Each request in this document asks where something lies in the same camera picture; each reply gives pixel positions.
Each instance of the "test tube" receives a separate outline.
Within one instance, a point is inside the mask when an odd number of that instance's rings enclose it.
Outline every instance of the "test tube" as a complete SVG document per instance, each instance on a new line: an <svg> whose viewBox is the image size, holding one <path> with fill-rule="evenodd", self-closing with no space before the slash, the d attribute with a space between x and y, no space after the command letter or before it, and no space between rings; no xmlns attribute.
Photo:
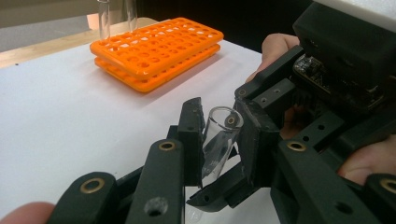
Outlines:
<svg viewBox="0 0 396 224"><path fill-rule="evenodd" d="M129 32L133 32L137 29L137 9L136 9L136 0L126 0L126 15L127 15L127 23Z"/></svg>
<svg viewBox="0 0 396 224"><path fill-rule="evenodd" d="M204 133L203 186L219 178L243 124L242 116L234 109L217 106L210 110ZM186 204L187 223L199 222L202 215L203 211Z"/></svg>
<svg viewBox="0 0 396 224"><path fill-rule="evenodd" d="M97 0L99 3L99 35L103 42L110 38L110 0Z"/></svg>

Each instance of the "human hand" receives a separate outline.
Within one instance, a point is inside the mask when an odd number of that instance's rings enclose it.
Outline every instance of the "human hand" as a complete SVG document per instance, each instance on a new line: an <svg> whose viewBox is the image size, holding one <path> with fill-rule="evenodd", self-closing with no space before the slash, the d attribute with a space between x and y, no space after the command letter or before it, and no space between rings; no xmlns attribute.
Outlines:
<svg viewBox="0 0 396 224"><path fill-rule="evenodd" d="M262 63L247 81L298 44L299 39L293 35L268 35L262 42ZM307 125L304 117L304 109L301 107L294 106L286 111L281 136L284 139L292 138L302 130ZM338 170L340 176L361 185L368 175L379 173L396 175L396 134L385 141L357 150Z"/></svg>
<svg viewBox="0 0 396 224"><path fill-rule="evenodd" d="M54 205L51 203L28 203L0 220L0 224L45 224Z"/></svg>

